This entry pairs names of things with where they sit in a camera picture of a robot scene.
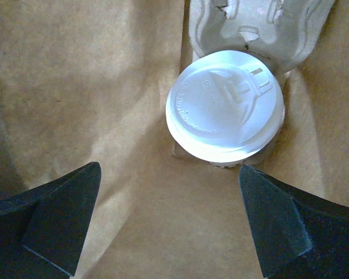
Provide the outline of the green paper bag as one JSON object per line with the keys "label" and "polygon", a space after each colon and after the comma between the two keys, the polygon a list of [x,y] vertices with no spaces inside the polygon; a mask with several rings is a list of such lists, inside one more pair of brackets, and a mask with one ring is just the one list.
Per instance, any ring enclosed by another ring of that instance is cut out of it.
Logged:
{"label": "green paper bag", "polygon": [[[238,169],[188,156],[165,101],[190,60],[187,1],[0,1],[0,198],[97,161],[77,278],[261,278]],[[349,206],[349,1],[282,77],[259,168]]]}

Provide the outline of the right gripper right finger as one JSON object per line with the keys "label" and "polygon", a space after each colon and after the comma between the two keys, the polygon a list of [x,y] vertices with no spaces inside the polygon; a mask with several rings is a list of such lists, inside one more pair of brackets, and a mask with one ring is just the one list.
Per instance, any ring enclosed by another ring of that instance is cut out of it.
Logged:
{"label": "right gripper right finger", "polygon": [[349,207],[249,165],[238,180],[264,278],[349,278]]}

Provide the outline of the clear plastic lid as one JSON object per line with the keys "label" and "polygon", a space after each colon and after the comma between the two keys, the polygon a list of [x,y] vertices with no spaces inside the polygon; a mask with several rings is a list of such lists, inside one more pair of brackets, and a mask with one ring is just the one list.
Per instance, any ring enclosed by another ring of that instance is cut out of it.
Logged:
{"label": "clear plastic lid", "polygon": [[234,166],[273,142],[285,117],[277,79],[259,59],[225,50],[184,69],[169,91],[166,124],[189,154]]}

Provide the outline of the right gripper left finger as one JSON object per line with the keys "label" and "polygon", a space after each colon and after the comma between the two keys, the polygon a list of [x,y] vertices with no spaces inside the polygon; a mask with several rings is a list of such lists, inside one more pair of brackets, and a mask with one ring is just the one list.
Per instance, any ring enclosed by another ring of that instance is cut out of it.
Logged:
{"label": "right gripper left finger", "polygon": [[0,278],[71,278],[101,183],[90,162],[0,201]]}

